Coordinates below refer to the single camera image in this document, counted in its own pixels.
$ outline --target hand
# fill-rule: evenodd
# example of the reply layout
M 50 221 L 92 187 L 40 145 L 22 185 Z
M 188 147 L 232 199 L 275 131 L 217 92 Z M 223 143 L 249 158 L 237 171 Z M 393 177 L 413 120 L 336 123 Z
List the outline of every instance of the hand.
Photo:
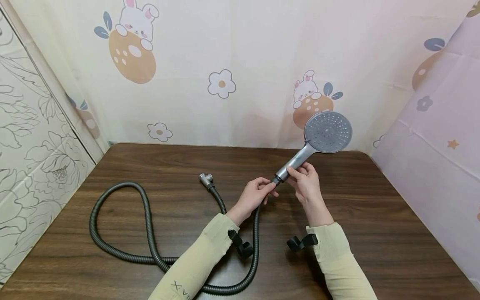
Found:
M 227 212 L 227 217 L 240 226 L 262 202 L 264 205 L 267 204 L 269 194 L 278 197 L 274 188 L 275 183 L 270 183 L 270 180 L 263 177 L 250 181 L 243 189 L 237 203 Z
M 287 167 L 287 172 L 291 176 L 287 183 L 295 189 L 295 196 L 305 210 L 310 227 L 332 224 L 334 221 L 322 197 L 315 168 L 305 162 L 298 170 Z

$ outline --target shower head nozzle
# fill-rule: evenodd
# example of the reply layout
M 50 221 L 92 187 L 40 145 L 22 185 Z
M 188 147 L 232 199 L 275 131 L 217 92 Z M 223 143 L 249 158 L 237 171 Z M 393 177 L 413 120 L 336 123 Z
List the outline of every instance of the shower head nozzle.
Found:
M 306 123 L 305 143 L 322 153 L 335 153 L 344 149 L 352 139 L 352 125 L 342 114 L 322 111 Z
M 352 139 L 352 125 L 342 114 L 322 111 L 305 124 L 305 145 L 272 179 L 277 185 L 288 178 L 287 167 L 300 167 L 313 153 L 335 153 L 345 149 Z

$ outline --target cartoon rabbit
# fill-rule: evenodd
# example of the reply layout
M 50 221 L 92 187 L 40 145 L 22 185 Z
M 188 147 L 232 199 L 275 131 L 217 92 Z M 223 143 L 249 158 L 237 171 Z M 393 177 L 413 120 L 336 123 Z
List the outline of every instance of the cartoon rabbit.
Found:
M 141 39 L 145 50 L 152 51 L 153 20 L 158 18 L 158 9 L 152 4 L 145 4 L 142 9 L 137 8 L 137 0 L 123 0 L 125 7 L 121 11 L 120 23 L 115 26 L 117 32 L 126 36 L 131 32 Z
M 305 72 L 302 82 L 298 80 L 295 82 L 293 86 L 293 108 L 299 108 L 303 99 L 318 92 L 318 87 L 315 82 L 313 82 L 314 74 L 315 72 L 313 70 L 308 70 Z

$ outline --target black plastic bracket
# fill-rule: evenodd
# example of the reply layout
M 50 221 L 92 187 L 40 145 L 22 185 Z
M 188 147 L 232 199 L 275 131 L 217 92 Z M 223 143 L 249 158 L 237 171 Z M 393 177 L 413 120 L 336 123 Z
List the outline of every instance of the black plastic bracket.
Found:
M 229 230 L 228 237 L 232 240 L 233 245 L 242 259 L 247 259 L 253 255 L 252 245 L 250 245 L 249 242 L 244 243 L 236 231 Z
M 287 245 L 293 252 L 298 252 L 305 247 L 318 244 L 317 236 L 314 233 L 307 234 L 301 241 L 297 236 L 291 237 L 287 241 Z

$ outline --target brown table top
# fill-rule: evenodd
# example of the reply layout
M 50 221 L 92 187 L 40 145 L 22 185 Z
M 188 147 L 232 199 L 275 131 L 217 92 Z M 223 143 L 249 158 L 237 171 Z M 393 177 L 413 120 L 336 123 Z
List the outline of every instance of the brown table top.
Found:
M 113 146 L 59 214 L 25 261 L 0 290 L 0 299 L 147 299 L 163 276 L 156 266 L 118 260 L 93 244 L 88 219 L 93 204 L 109 186 L 135 181 L 145 188 L 160 254 L 177 256 L 219 212 L 198 181 L 212 173 L 227 209 L 245 184 L 270 178 L 295 153 L 284 149 L 117 144 Z M 352 252 L 378 299 L 480 299 L 480 295 L 420 222 L 371 159 L 360 152 L 315 154 L 322 192 L 335 221 L 342 225 Z M 252 284 L 228 299 L 329 299 L 311 249 L 292 253 L 286 241 L 303 237 L 307 221 L 293 189 L 260 216 L 260 263 Z M 144 211 L 136 190 L 113 194 L 99 215 L 106 242 L 124 251 L 150 255 Z M 252 241 L 252 222 L 241 227 Z M 238 283 L 250 260 L 235 250 L 214 269 L 209 282 Z M 220 299 L 201 294 L 198 300 Z

